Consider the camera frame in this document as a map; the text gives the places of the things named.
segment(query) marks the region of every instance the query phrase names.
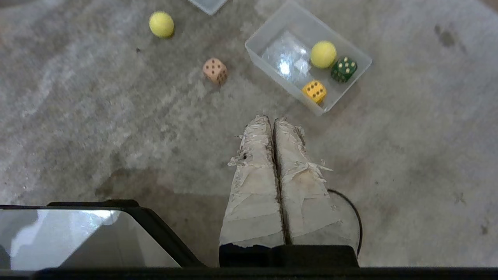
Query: transparent container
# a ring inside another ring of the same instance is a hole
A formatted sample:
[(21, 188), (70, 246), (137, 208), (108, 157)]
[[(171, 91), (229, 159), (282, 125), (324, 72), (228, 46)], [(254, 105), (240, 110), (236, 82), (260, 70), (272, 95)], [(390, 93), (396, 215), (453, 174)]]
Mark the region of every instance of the transparent container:
[(214, 15), (227, 0), (188, 0), (208, 15)]
[[(323, 40), (335, 45), (337, 57), (356, 60), (358, 68), (347, 83), (332, 79), (332, 67), (312, 66), (311, 48)], [(372, 63), (368, 55), (293, 1), (286, 2), (246, 41), (246, 49), (257, 67), (318, 116), (329, 111)], [(320, 105), (301, 91), (312, 80), (327, 89)]]

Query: green die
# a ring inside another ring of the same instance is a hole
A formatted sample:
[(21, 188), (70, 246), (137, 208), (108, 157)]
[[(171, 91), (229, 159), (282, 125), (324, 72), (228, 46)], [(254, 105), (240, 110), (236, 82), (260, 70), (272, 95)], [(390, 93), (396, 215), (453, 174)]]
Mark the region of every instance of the green die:
[(350, 57), (343, 56), (332, 66), (332, 79), (344, 84), (353, 76), (356, 69), (358, 69), (356, 61)]

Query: wooden die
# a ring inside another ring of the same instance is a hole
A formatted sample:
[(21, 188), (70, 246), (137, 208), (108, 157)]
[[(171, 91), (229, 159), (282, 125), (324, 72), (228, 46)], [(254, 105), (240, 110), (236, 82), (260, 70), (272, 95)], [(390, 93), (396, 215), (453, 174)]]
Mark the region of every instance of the wooden die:
[(202, 71), (213, 83), (223, 85), (228, 78), (227, 67), (218, 58), (212, 57), (202, 67)]

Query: black cable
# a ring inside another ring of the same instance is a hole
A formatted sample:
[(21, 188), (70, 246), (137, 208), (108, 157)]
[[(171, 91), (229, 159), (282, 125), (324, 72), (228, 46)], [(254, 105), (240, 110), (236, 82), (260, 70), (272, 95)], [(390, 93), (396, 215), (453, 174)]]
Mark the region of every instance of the black cable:
[(349, 198), (346, 195), (342, 194), (341, 192), (339, 192), (337, 190), (328, 189), (327, 191), (331, 192), (331, 193), (335, 193), (335, 194), (339, 195), (340, 197), (344, 198), (344, 200), (346, 200), (346, 202), (349, 205), (351, 205), (351, 207), (353, 208), (353, 211), (356, 214), (356, 217), (358, 218), (358, 225), (360, 226), (360, 239), (358, 241), (358, 248), (356, 250), (356, 256), (359, 256), (360, 249), (362, 248), (362, 241), (363, 241), (363, 225), (362, 225), (362, 219), (360, 218), (360, 213), (358, 212), (358, 209), (356, 209), (356, 206), (351, 202), (351, 200), (349, 200)]

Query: yellow ball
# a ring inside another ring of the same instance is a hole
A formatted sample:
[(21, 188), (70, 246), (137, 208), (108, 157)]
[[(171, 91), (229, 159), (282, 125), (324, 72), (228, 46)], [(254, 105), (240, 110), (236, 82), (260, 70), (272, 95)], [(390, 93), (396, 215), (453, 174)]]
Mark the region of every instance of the yellow ball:
[(311, 49), (311, 63), (318, 68), (327, 68), (336, 60), (337, 50), (329, 41), (320, 41)]
[(173, 35), (175, 24), (170, 15), (163, 11), (154, 12), (149, 19), (150, 31), (157, 37), (168, 38)]

